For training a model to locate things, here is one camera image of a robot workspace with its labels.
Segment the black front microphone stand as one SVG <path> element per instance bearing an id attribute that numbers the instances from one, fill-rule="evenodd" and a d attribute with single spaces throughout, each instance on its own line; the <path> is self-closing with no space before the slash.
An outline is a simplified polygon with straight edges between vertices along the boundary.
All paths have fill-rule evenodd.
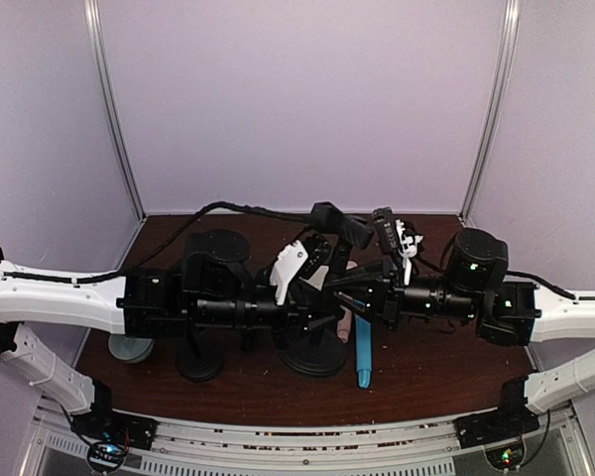
<path id="1" fill-rule="evenodd" d="M 340 276 L 348 269 L 351 251 L 366 248 L 374 231 L 361 217 L 349 215 L 337 206 L 321 201 L 316 203 L 305 218 L 306 227 L 312 234 L 324 235 L 332 246 L 327 276 Z M 333 297 L 334 292 L 323 289 Z M 308 343 L 305 339 L 292 347 L 281 347 L 279 355 L 293 371 L 313 378 L 327 378 L 339 373 L 346 364 L 348 351 L 330 331 L 323 332 L 319 344 Z"/>

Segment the blue microphone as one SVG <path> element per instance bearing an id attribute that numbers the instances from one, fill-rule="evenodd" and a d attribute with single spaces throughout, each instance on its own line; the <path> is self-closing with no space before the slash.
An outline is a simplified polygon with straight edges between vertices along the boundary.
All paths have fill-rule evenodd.
<path id="1" fill-rule="evenodd" d="M 355 315 L 355 369 L 358 387 L 370 388 L 372 379 L 372 325 L 359 315 Z"/>

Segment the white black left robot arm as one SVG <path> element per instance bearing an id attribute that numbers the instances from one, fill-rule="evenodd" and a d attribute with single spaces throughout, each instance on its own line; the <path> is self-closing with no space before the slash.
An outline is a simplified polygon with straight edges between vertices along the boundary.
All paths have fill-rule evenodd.
<path id="1" fill-rule="evenodd" d="M 354 221 L 320 202 L 302 224 L 303 232 L 257 273 L 247 268 L 247 239 L 229 229 L 188 234 L 180 260 L 164 270 L 143 263 L 102 275 L 35 270 L 6 260 L 0 249 L 0 361 L 70 416 L 104 423 L 114 415 L 109 387 L 74 372 L 36 336 L 33 323 L 176 338 L 178 371 L 192 382 L 213 379 L 224 365 L 204 331 L 229 329 L 249 339 L 265 330 L 296 369 L 332 374 L 345 362 L 335 333 L 344 313 L 311 277 L 344 270 Z"/>

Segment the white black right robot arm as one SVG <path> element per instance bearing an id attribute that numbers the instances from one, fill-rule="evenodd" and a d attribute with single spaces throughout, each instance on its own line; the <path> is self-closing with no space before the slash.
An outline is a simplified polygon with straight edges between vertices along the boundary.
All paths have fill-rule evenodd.
<path id="1" fill-rule="evenodd" d="M 500 346 L 548 340 L 595 339 L 595 292 L 570 292 L 509 268 L 505 242 L 463 228 L 445 249 L 446 265 L 416 275 L 421 236 L 381 231 L 383 262 L 360 266 L 324 284 L 325 290 L 372 322 L 389 327 L 401 316 L 474 323 L 477 337 Z M 503 385 L 498 414 L 538 416 L 595 390 L 595 349 L 550 370 Z"/>

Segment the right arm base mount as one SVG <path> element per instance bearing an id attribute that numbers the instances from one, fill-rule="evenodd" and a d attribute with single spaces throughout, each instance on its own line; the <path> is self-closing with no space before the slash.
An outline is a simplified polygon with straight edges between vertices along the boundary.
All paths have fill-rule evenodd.
<path id="1" fill-rule="evenodd" d="M 461 449 L 482 446 L 490 466 L 509 473 L 529 461 L 525 435 L 539 429 L 539 417 L 522 391 L 504 390 L 494 410 L 461 416 L 454 425 Z"/>

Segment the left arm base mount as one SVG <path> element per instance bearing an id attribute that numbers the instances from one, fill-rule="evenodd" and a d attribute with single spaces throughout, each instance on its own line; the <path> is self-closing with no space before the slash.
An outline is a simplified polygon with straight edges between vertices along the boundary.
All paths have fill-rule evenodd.
<path id="1" fill-rule="evenodd" d="M 152 448 L 157 422 L 112 409 L 111 390 L 94 381 L 94 401 L 85 414 L 62 409 L 70 430 L 87 446 L 86 463 L 99 475 L 109 475 L 124 464 L 131 448 Z"/>

